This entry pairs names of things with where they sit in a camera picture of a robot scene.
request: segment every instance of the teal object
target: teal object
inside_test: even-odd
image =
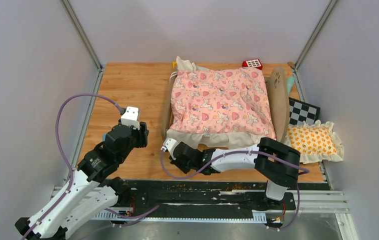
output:
[[[290,76],[289,78],[286,79],[286,89],[288,91],[288,94],[290,94],[291,89],[293,88],[295,83],[296,83],[296,80],[294,79],[293,76]]]

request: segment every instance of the cardboard headboard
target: cardboard headboard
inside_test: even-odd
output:
[[[164,104],[164,117],[161,128],[161,136],[166,139],[166,132],[172,125],[174,115],[171,107],[171,94],[175,82],[176,74],[172,74],[169,80],[170,88],[168,96]],[[272,123],[275,129],[276,140],[284,142],[287,134],[288,124],[290,122],[290,102],[287,92],[287,78],[282,67],[277,66],[273,69],[272,74],[264,77],[266,81],[267,97],[269,99],[270,114],[272,115]]]

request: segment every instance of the pink blanket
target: pink blanket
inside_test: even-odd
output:
[[[261,70],[179,71],[171,130],[188,134],[250,133],[276,138]]]

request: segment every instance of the cream ruffle trim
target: cream ruffle trim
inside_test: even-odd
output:
[[[341,144],[341,139],[338,137],[338,135],[333,132],[333,126],[334,123],[331,121],[327,121],[325,124],[322,124],[320,120],[317,120],[313,125],[307,124],[305,121],[303,122],[303,126],[294,126],[294,127],[303,127],[303,128],[318,128],[318,127],[326,127],[328,130],[329,135],[331,136],[331,140],[335,145],[336,154],[301,154],[300,155],[300,163],[302,164],[312,164],[312,163],[318,163],[322,162],[322,160],[328,160],[332,162],[340,162],[343,160],[344,157],[344,147]],[[284,144],[291,147],[291,141],[287,135],[285,136]]]
[[[196,149],[199,144],[204,144],[209,148],[246,148],[260,143],[260,139],[264,137],[248,132],[185,133],[172,129],[167,130],[166,135],[168,138],[184,142],[193,149]]]

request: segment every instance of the metal frame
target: metal frame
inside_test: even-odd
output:
[[[104,73],[104,67],[100,63],[94,49],[92,48],[90,41],[88,40],[81,24],[79,23],[79,20],[73,10],[73,7],[71,6],[71,3],[69,0],[59,0],[61,4],[64,7],[64,10],[66,11],[67,15],[69,16],[70,21],[72,22],[77,34],[79,35],[80,39],[82,40],[82,43],[84,44],[86,50],[88,51],[89,56],[91,57],[95,67],[98,69],[98,77],[96,79],[96,82],[94,84],[94,88],[92,90],[93,93],[97,93],[101,84],[101,79],[103,77]],[[315,43],[318,35],[320,34],[321,30],[323,29],[326,21],[328,20],[329,16],[335,9],[336,4],[338,3],[338,0],[330,0],[324,13],[322,14],[318,24],[316,25],[314,31],[312,32],[310,38],[308,39],[306,45],[304,46],[300,56],[298,57],[295,65],[293,66],[293,75],[295,78],[295,84],[297,86],[298,92],[300,94],[300,100],[303,102],[307,102],[306,96],[304,95],[304,89],[303,85],[301,83],[300,75],[299,75],[299,68],[303,64],[307,54],[309,53],[310,49],[312,48],[313,44]],[[78,162],[78,158],[80,155],[80,151],[82,149],[83,140],[86,134],[86,130],[88,128],[89,120],[91,118],[91,114],[94,108],[95,103],[95,97],[92,97],[86,114],[85,118],[82,124],[81,132],[77,140],[77,145],[73,154],[73,158],[71,160],[72,166],[75,166]],[[321,165],[321,171],[324,175],[326,175],[326,170],[323,165]],[[52,196],[55,196],[56,193],[60,190],[60,186],[54,187],[54,191],[52,193]],[[92,192],[90,192],[82,201],[86,201],[89,197],[91,197],[93,194],[97,193],[101,188],[96,188]],[[263,190],[233,190],[233,192],[236,191],[263,191]],[[298,201],[297,199],[297,192],[294,190],[290,190],[289,192],[292,192],[294,195],[294,200]],[[128,207],[112,207],[113,210],[122,210],[122,211],[128,211]],[[253,219],[246,219],[245,221],[241,221],[240,219],[167,219],[167,218],[156,218],[156,217],[148,217],[145,219],[145,221],[152,221],[152,222],[204,222],[204,223],[253,223],[257,220],[259,220],[263,215],[267,213],[278,213],[277,210],[268,210],[265,212],[255,212],[253,215],[255,218]],[[323,213],[323,214],[335,214],[336,219],[338,221],[339,230],[342,236],[343,240],[357,240],[357,233],[353,225],[352,217],[347,205],[347,202],[345,200],[344,194],[342,191],[323,191],[323,190],[301,190],[300,191],[300,211],[301,214],[309,214],[309,213]],[[103,213],[99,213],[97,216],[94,217],[94,220],[117,220],[114,216],[106,215]]]
[[[339,0],[330,0],[329,1],[328,5],[325,8],[325,11],[323,12],[322,16],[319,19],[319,22],[317,23],[317,25],[314,28],[313,32],[311,33],[309,39],[307,40],[306,45],[304,46],[303,50],[301,51],[300,56],[298,57],[297,61],[295,62],[295,70],[296,71],[303,64],[304,60],[306,59],[307,54],[309,53],[310,49],[312,48],[312,45],[315,43],[319,33],[321,33],[322,29],[324,28],[325,23],[327,22],[329,16],[333,12],[338,1]]]
[[[98,90],[100,89],[100,85],[101,85],[101,79],[103,79],[103,74],[104,74],[104,68],[101,69],[101,71],[98,73],[98,76],[95,80],[94,87],[92,88],[91,93],[93,94],[98,93]],[[90,124],[90,119],[91,119],[91,115],[94,109],[95,101],[96,101],[96,97],[94,96],[92,96],[91,99],[89,100],[88,108],[86,109],[85,117],[80,129],[80,134],[77,139],[76,148],[73,152],[73,157],[71,158],[70,164],[72,166],[76,166],[78,164],[79,155],[82,150],[82,145],[84,143],[84,138],[85,138],[85,134],[87,133],[88,125]]]
[[[103,66],[100,63],[100,60],[98,59],[96,52],[94,51],[94,48],[91,46],[91,43],[88,40],[88,37],[84,32],[84,29],[82,28],[81,24],[79,23],[78,17],[76,16],[76,13],[73,10],[73,7],[72,7],[70,1],[69,0],[59,0],[59,1],[60,1],[61,5],[63,5],[64,10],[66,11],[67,15],[69,16],[70,22],[73,24],[74,29],[76,30],[77,34],[79,35],[80,39],[82,40],[82,43],[85,46],[86,50],[88,51],[88,54],[91,57],[95,67],[100,72],[103,69]]]

